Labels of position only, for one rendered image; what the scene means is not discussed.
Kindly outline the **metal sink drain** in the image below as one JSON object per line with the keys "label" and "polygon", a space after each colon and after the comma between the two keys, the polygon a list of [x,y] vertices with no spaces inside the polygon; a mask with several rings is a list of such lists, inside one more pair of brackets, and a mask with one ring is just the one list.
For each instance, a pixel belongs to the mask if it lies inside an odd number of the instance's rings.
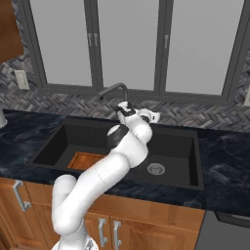
{"label": "metal sink drain", "polygon": [[146,168],[147,171],[154,176],[160,176],[165,173],[165,167],[160,163],[150,163]]}

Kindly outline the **wooden wall cupboard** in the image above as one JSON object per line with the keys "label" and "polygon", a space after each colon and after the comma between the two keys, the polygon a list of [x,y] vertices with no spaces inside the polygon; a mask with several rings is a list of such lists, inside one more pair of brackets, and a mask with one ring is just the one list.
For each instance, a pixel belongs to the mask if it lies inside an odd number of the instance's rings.
{"label": "wooden wall cupboard", "polygon": [[0,0],[0,63],[23,54],[11,0]]}

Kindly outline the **dark grey sink faucet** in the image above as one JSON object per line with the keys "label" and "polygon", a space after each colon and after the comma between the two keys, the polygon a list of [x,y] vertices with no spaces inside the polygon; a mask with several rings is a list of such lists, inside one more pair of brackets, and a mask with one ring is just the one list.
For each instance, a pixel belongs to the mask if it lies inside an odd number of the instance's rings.
{"label": "dark grey sink faucet", "polygon": [[123,94],[124,94],[124,101],[127,102],[128,101],[128,89],[124,83],[116,83],[116,84],[102,90],[101,92],[98,93],[99,99],[103,100],[104,96],[106,94],[111,93],[112,91],[117,90],[119,88],[122,89]]}

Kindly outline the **grey dishwasher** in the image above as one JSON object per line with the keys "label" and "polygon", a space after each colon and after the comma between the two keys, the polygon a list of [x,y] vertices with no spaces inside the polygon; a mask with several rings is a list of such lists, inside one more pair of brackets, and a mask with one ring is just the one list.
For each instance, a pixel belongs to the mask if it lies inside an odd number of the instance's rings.
{"label": "grey dishwasher", "polygon": [[250,250],[250,217],[207,211],[194,250]]}

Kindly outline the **grey framed window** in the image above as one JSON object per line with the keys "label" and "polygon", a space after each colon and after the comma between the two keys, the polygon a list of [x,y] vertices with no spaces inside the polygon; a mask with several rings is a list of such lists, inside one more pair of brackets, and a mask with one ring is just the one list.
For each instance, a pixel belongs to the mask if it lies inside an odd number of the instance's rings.
{"label": "grey framed window", "polygon": [[41,91],[98,95],[124,83],[131,100],[233,102],[250,47],[250,0],[18,2]]}

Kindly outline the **white round container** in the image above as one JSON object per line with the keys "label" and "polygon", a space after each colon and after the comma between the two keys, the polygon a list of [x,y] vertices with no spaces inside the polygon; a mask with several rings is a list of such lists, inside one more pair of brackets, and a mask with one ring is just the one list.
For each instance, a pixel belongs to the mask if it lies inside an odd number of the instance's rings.
{"label": "white round container", "polygon": [[2,108],[0,107],[0,129],[4,128],[8,123]]}

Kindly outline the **black sink basin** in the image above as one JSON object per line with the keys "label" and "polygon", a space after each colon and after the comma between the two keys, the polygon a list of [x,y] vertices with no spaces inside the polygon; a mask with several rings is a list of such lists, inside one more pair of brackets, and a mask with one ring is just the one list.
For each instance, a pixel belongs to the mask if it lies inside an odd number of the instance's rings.
{"label": "black sink basin", "polygon": [[[81,173],[85,170],[67,168],[75,152],[107,156],[109,149],[106,144],[106,133],[116,124],[115,120],[67,118],[27,164]],[[151,129],[152,139],[147,144],[147,159],[129,171],[125,178],[170,187],[203,190],[197,133],[156,124],[153,124]],[[165,167],[165,173],[160,176],[151,175],[146,168],[150,163],[160,163]]]}

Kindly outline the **wooden cutting board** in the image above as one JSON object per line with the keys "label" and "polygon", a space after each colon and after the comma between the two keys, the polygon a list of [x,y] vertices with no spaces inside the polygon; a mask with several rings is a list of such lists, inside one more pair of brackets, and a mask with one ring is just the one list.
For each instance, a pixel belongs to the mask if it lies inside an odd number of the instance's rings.
{"label": "wooden cutting board", "polygon": [[87,170],[103,158],[105,158],[104,154],[76,151],[67,168],[74,170]]}

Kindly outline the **wooden cupboard door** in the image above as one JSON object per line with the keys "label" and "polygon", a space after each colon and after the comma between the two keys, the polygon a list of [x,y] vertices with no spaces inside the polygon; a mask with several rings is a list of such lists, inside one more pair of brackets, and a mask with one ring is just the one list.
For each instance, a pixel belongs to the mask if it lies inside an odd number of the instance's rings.
{"label": "wooden cupboard door", "polygon": [[15,180],[0,178],[0,215],[17,246],[51,250],[60,237],[51,221],[52,186],[22,182],[18,192],[30,207],[22,211],[13,190]]}
{"label": "wooden cupboard door", "polygon": [[[107,243],[105,244],[104,248],[100,244],[99,218],[105,219],[104,236],[107,237]],[[89,235],[96,241],[96,243],[99,246],[99,249],[112,250],[109,216],[100,213],[87,212],[84,219],[85,219],[86,230],[89,233]]]}
{"label": "wooden cupboard door", "polygon": [[194,250],[198,237],[197,231],[110,217],[112,236],[113,221],[121,222],[119,250]]}

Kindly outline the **wooden panel under sink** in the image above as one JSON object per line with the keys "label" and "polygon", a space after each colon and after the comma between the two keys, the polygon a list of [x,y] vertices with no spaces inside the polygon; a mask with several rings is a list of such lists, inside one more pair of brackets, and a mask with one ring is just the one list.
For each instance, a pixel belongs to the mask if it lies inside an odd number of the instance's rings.
{"label": "wooden panel under sink", "polygon": [[[37,220],[43,231],[54,233],[51,220],[52,186],[25,182],[25,187],[34,206]],[[119,219],[170,226],[199,231],[205,211],[172,204],[163,204],[140,199],[104,194],[97,199],[85,216],[88,231],[98,220],[92,213],[114,216]]]}

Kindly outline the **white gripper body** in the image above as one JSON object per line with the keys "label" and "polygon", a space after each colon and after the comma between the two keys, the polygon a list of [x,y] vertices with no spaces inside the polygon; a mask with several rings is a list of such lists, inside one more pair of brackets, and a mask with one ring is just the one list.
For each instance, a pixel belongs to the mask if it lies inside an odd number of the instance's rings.
{"label": "white gripper body", "polygon": [[149,109],[141,109],[140,110],[140,117],[146,122],[146,123],[157,123],[160,119],[160,113],[159,112],[153,112]]}

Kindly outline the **white wall outlet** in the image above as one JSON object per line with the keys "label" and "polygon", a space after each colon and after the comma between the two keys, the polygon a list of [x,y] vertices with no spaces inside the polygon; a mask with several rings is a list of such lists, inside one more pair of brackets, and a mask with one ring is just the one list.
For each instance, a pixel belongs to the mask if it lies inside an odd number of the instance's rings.
{"label": "white wall outlet", "polygon": [[250,86],[249,86],[243,106],[250,106]]}
{"label": "white wall outlet", "polygon": [[26,73],[24,70],[16,70],[15,75],[17,78],[18,86],[21,90],[29,90]]}

